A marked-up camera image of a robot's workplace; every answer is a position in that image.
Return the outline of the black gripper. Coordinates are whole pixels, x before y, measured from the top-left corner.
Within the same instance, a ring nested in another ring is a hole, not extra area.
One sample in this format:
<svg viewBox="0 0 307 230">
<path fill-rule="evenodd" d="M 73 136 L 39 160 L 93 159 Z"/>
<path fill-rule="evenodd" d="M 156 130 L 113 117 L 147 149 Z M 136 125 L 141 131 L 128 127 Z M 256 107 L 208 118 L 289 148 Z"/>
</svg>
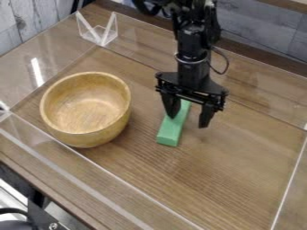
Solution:
<svg viewBox="0 0 307 230">
<path fill-rule="evenodd" d="M 215 111 L 224 109 L 228 90 L 209 76 L 211 56 L 189 58 L 175 54 L 177 69 L 175 72 L 157 72 L 156 91 L 160 93 L 167 115 L 173 119 L 184 99 L 201 105 L 199 127 L 205 128 Z"/>
</svg>

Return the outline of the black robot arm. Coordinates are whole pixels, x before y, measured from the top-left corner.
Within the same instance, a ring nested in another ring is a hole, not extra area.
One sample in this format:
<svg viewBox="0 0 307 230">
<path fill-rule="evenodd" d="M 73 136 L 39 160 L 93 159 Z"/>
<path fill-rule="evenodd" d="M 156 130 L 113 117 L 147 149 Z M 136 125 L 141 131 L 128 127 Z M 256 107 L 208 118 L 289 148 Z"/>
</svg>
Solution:
<svg viewBox="0 0 307 230">
<path fill-rule="evenodd" d="M 156 91 L 160 93 L 164 110 L 173 119 L 181 108 L 181 100 L 201 106 L 200 128 L 207 128 L 217 111 L 224 110 L 228 90 L 209 77 L 211 52 L 220 38 L 217 0 L 187 0 L 179 3 L 180 9 L 171 11 L 173 35 L 177 51 L 173 55 L 177 70 L 156 73 Z"/>
</svg>

